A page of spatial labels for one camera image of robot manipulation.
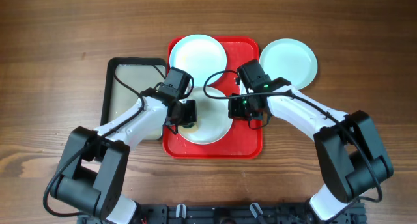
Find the red tray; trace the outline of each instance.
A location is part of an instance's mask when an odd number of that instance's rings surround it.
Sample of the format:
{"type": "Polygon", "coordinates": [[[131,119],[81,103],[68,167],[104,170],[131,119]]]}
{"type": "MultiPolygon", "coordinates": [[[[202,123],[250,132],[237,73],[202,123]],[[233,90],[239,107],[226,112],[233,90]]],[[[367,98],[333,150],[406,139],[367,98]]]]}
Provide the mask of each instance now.
{"type": "MultiPolygon", "coordinates": [[[[174,45],[183,37],[175,38],[168,47],[169,54],[174,45]]],[[[259,59],[258,44],[248,37],[219,36],[214,37],[224,47],[227,55],[226,70],[236,70],[242,64],[259,59]]],[[[222,91],[226,96],[231,93],[239,93],[238,85],[235,85],[236,75],[226,73],[219,80],[211,84],[222,91]]],[[[261,126],[262,122],[256,120],[252,127],[261,126]]],[[[259,155],[263,147],[262,129],[251,130],[245,120],[233,119],[232,127],[228,133],[215,143],[198,145],[185,140],[179,133],[174,135],[168,129],[164,129],[162,139],[164,150],[174,158],[187,159],[252,159],[259,155]]]]}

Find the plate rim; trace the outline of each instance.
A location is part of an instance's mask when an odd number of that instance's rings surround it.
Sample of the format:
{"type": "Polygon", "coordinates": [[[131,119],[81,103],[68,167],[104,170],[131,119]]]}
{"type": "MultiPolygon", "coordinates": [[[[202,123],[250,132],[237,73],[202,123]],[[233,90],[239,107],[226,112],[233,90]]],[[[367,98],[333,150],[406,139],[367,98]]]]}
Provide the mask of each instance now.
{"type": "Polygon", "coordinates": [[[299,40],[293,39],[293,38],[277,39],[277,40],[269,43],[268,45],[266,45],[266,47],[262,50],[262,52],[259,56],[259,63],[262,66],[263,61],[266,59],[265,57],[269,54],[268,50],[270,50],[274,46],[277,46],[279,44],[283,44],[283,43],[286,43],[286,42],[290,42],[292,45],[295,45],[295,46],[298,46],[298,47],[302,48],[309,55],[309,57],[311,59],[311,64],[313,64],[313,65],[310,65],[310,67],[311,67],[310,70],[312,70],[314,74],[310,75],[311,80],[307,79],[306,83],[308,83],[308,84],[307,85],[305,85],[305,84],[301,85],[300,87],[296,86],[297,89],[303,89],[303,88],[307,87],[308,85],[310,85],[314,81],[314,79],[317,75],[317,72],[319,71],[319,63],[317,62],[317,58],[316,58],[313,50],[309,46],[307,46],[305,43],[303,43],[299,40]]]}
{"type": "MultiPolygon", "coordinates": [[[[226,70],[226,68],[227,68],[227,54],[226,54],[226,50],[224,49],[223,45],[222,45],[219,41],[217,41],[215,38],[213,38],[213,37],[211,37],[211,36],[209,36],[209,35],[202,35],[202,34],[196,34],[196,35],[188,35],[188,36],[185,36],[184,38],[181,38],[181,39],[180,39],[180,40],[179,40],[179,41],[178,41],[178,42],[177,42],[177,43],[173,46],[173,48],[172,48],[171,52],[169,53],[169,66],[170,66],[170,67],[175,67],[175,68],[177,68],[177,67],[174,65],[174,63],[175,63],[175,60],[174,60],[175,55],[173,55],[173,54],[174,54],[174,52],[176,53],[176,52],[180,49],[180,47],[184,45],[183,43],[188,42],[187,40],[189,40],[189,39],[190,39],[190,37],[191,37],[191,38],[194,38],[194,37],[196,37],[196,38],[205,38],[205,39],[207,39],[207,40],[209,40],[209,41],[213,42],[213,44],[216,44],[216,47],[221,48],[221,49],[220,49],[220,51],[221,51],[221,53],[222,53],[222,57],[224,57],[225,64],[224,64],[224,68],[220,69],[219,71],[224,71],[224,70],[226,70]]],[[[211,85],[211,84],[213,84],[214,82],[216,82],[217,80],[219,80],[219,79],[221,78],[221,76],[222,76],[222,75],[216,75],[215,77],[211,78],[211,79],[210,79],[210,81],[207,83],[207,85],[211,85]]]]}

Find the white paper plate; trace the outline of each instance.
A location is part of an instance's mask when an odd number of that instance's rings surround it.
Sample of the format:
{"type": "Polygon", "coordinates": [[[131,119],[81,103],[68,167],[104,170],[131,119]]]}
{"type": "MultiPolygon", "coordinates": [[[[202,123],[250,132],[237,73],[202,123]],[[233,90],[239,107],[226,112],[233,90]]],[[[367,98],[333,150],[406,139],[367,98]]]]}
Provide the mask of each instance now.
{"type": "MultiPolygon", "coordinates": [[[[209,95],[224,97],[218,89],[207,87],[209,95]]],[[[233,119],[227,115],[228,100],[215,100],[207,97],[202,87],[194,88],[189,100],[197,105],[197,122],[191,128],[179,126],[178,132],[191,143],[206,145],[224,137],[232,126],[233,119]]]]}
{"type": "Polygon", "coordinates": [[[271,80],[283,77],[298,89],[307,87],[317,74],[317,59],[304,43],[284,38],[271,42],[259,59],[271,80]]]}
{"type": "MultiPolygon", "coordinates": [[[[189,73],[194,87],[202,87],[215,72],[226,69],[227,57],[223,46],[207,35],[190,35],[177,42],[169,55],[169,65],[189,73]]],[[[222,75],[213,77],[207,85],[222,75]]]]}

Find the white bowl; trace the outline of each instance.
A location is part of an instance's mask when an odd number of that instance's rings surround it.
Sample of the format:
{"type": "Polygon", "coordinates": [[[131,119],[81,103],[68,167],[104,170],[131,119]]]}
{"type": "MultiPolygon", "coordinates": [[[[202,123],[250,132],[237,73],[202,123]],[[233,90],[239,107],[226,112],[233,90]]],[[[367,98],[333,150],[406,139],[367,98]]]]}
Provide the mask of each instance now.
{"type": "MultiPolygon", "coordinates": [[[[218,89],[207,87],[209,95],[224,97],[218,89]]],[[[195,100],[197,122],[191,128],[179,126],[178,132],[185,140],[200,145],[214,143],[224,137],[232,126],[228,117],[228,100],[215,100],[207,97],[202,87],[194,88],[188,100],[195,100]]]]}
{"type": "MultiPolygon", "coordinates": [[[[225,70],[226,64],[223,46],[207,35],[190,35],[179,40],[169,55],[169,65],[189,73],[194,78],[194,87],[202,87],[212,74],[225,70]]],[[[207,85],[221,76],[214,76],[207,85]]]]}

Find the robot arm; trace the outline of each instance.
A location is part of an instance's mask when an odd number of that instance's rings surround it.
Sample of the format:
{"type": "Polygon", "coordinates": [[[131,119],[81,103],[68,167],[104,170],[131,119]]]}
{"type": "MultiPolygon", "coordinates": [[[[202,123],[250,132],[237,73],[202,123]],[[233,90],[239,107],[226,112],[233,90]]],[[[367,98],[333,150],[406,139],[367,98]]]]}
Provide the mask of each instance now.
{"type": "Polygon", "coordinates": [[[378,188],[393,175],[392,163],[368,114],[357,111],[349,115],[330,109],[283,78],[271,81],[257,60],[243,64],[237,72],[245,89],[255,94],[230,100],[229,116],[251,120],[267,112],[286,120],[315,142],[324,180],[324,186],[308,202],[316,222],[331,221],[362,199],[361,194],[378,188]],[[358,150],[348,154],[345,147],[349,144],[358,150]]]}
{"type": "Polygon", "coordinates": [[[196,122],[195,102],[179,101],[187,97],[190,80],[186,72],[171,68],[158,90],[143,91],[136,104],[117,119],[94,130],[76,128],[45,191],[45,209],[61,217],[87,214],[110,223],[141,223],[140,205],[121,195],[129,152],[164,124],[177,127],[196,122]],[[96,173],[83,167],[82,160],[102,164],[96,173]],[[81,212],[54,212],[47,203],[48,193],[81,212]]]}

